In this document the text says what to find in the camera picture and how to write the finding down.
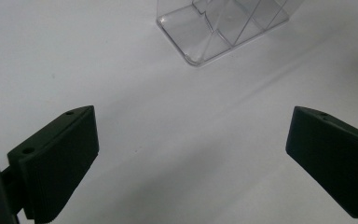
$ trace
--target screw hole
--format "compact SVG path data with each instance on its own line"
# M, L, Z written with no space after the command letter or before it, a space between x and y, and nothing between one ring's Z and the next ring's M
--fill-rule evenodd
M22 150L22 154L28 155L34 152L34 148L33 147L27 147L25 149Z

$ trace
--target white background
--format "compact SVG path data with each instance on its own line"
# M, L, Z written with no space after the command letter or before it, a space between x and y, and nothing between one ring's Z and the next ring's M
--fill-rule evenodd
M94 105L100 155L53 223L358 223L285 153L295 105L358 128L358 1L306 0L201 68L159 30L156 5L0 1L0 169Z

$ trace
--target white table surface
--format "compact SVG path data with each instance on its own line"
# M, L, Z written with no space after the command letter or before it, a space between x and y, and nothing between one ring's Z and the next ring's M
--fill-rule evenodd
M358 128L358 1L306 0L201 68L159 30L156 5L0 1L0 169L94 105L100 155L53 223L358 223L284 149L295 105Z

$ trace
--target transparent acrylic box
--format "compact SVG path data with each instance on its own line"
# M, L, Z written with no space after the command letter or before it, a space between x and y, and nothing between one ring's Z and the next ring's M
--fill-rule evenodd
M157 23L201 65L289 20L303 0L158 0Z

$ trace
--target clear plastic container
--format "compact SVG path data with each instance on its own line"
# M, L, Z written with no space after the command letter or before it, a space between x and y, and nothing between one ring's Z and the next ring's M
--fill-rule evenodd
M289 20L303 0L158 0L157 23L192 65Z

